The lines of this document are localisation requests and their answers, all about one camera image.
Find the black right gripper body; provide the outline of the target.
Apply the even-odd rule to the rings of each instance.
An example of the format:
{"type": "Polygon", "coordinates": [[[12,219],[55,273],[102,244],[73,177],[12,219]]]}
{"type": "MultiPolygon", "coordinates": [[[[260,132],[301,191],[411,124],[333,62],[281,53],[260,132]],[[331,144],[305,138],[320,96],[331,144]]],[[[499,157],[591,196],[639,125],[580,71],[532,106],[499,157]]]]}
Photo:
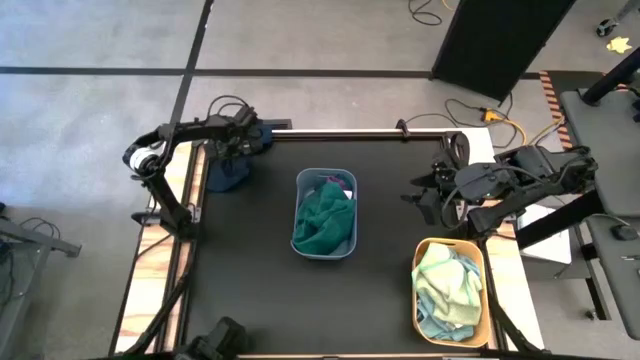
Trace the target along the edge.
{"type": "Polygon", "coordinates": [[[468,157],[460,157],[456,153],[439,153],[433,157],[428,173],[437,175],[440,187],[423,188],[424,196],[418,204],[418,208],[428,225],[441,223],[440,216],[443,212],[444,201],[456,188],[455,176],[460,169],[468,164],[468,157]]]}

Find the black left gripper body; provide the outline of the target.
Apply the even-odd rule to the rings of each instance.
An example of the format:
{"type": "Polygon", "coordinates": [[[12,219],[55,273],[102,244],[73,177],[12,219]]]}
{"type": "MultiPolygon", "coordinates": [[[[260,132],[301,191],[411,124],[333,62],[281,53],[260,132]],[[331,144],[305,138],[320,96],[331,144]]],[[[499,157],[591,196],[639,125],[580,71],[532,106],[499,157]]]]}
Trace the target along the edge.
{"type": "Polygon", "coordinates": [[[209,115],[206,125],[212,128],[206,141],[206,155],[211,159],[249,156],[264,149],[262,121],[253,107],[243,105],[233,116],[209,115]]]}

